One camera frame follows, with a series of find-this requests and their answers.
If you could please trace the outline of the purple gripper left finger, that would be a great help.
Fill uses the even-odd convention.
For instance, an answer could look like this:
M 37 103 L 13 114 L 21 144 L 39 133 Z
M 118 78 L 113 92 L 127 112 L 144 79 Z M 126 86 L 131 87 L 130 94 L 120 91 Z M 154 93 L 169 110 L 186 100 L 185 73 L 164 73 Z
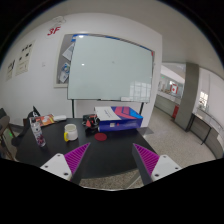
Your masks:
M 80 165 L 89 146 L 90 143 L 86 143 L 65 155 L 57 153 L 43 164 L 41 169 L 75 184 L 79 184 L 83 173 Z

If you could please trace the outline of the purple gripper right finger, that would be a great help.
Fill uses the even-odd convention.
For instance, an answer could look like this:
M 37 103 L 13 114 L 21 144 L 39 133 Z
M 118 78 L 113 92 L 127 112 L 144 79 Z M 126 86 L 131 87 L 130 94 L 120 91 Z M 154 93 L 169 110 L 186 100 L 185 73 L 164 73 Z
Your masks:
M 168 155 L 159 156 L 136 143 L 133 144 L 132 154 L 144 185 L 181 170 Z

